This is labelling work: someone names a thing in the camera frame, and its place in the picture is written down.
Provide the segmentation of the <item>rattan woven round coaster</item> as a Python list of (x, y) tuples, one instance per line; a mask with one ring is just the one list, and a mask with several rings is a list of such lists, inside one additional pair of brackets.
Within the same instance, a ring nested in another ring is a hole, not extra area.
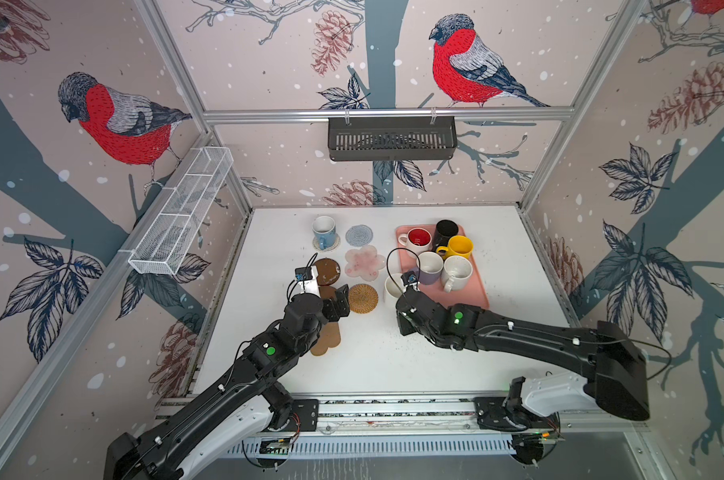
[(350, 310), (357, 314), (371, 313), (379, 302), (375, 288), (368, 284), (357, 284), (349, 289), (348, 300)]

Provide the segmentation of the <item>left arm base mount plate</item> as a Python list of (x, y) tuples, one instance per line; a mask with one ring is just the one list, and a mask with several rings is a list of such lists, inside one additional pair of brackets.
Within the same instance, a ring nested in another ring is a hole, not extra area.
[(280, 406), (267, 427), (272, 432), (314, 432), (319, 416), (317, 399), (297, 399)]

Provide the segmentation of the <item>brown wooden round coaster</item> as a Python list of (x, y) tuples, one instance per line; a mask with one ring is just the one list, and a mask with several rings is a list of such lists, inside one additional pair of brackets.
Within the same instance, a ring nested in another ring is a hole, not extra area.
[(323, 300), (334, 300), (336, 298), (336, 289), (333, 286), (320, 286), (320, 298)]

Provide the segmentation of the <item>dark brown scratched round coaster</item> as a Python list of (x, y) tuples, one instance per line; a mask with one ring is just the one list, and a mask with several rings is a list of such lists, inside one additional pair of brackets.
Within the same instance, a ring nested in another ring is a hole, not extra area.
[(322, 258), (316, 260), (313, 266), (317, 270), (317, 283), (319, 286), (331, 286), (340, 279), (340, 266), (333, 259)]

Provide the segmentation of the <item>light blue mug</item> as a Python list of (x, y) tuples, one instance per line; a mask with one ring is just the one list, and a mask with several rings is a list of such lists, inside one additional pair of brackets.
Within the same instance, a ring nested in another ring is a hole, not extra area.
[(336, 222), (327, 215), (318, 216), (312, 223), (314, 246), (319, 251), (330, 249), (336, 243)]

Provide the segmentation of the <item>pink flower resin coaster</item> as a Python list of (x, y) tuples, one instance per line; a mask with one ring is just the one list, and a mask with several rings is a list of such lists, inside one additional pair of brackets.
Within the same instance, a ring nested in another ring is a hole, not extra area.
[(385, 257), (372, 245), (347, 251), (345, 260), (344, 273), (350, 278), (361, 278), (365, 282), (377, 280), (380, 271), (385, 267)]

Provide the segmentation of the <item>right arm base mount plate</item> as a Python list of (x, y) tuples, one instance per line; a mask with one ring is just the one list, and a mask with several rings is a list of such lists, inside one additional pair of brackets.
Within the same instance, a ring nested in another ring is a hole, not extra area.
[(560, 418), (557, 413), (547, 417), (527, 410), (519, 399), (505, 397), (475, 397), (472, 400), (480, 429), (503, 433), (527, 430), (557, 429)]

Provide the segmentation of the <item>beige woven round coaster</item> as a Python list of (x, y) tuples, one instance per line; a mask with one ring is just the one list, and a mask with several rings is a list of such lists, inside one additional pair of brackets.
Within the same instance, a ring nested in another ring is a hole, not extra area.
[(330, 243), (326, 244), (324, 247), (321, 247), (320, 240), (318, 237), (314, 237), (312, 239), (312, 246), (318, 252), (332, 251), (332, 250), (336, 249), (340, 244), (341, 244), (341, 239), (337, 233), (334, 234), (332, 241)]

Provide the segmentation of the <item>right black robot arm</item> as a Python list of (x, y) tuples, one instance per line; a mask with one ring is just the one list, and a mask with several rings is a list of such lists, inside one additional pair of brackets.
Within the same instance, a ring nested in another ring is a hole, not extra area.
[(402, 335), (418, 333), (435, 347), (502, 352), (563, 368), (561, 374), (513, 379), (499, 406), (477, 408), (486, 429), (521, 432), (565, 410), (600, 409), (630, 421), (650, 417), (647, 362), (614, 324), (553, 327), (468, 304), (444, 307), (412, 286), (395, 311)]

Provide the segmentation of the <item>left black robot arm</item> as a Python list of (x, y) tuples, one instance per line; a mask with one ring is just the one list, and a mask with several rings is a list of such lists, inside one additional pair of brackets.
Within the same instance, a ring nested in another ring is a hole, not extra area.
[(320, 338), (322, 328), (350, 313), (349, 288), (332, 299), (295, 295), (281, 319), (247, 341), (229, 369), (180, 411), (135, 437), (108, 447), (106, 479), (192, 479), (234, 442), (288, 422), (293, 399), (280, 384)]

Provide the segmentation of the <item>blue woven round coaster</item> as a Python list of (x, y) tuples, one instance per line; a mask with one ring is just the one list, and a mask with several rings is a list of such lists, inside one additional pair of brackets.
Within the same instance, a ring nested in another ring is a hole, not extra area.
[(372, 229), (364, 224), (350, 227), (345, 234), (346, 242), (355, 248), (370, 244), (373, 237)]

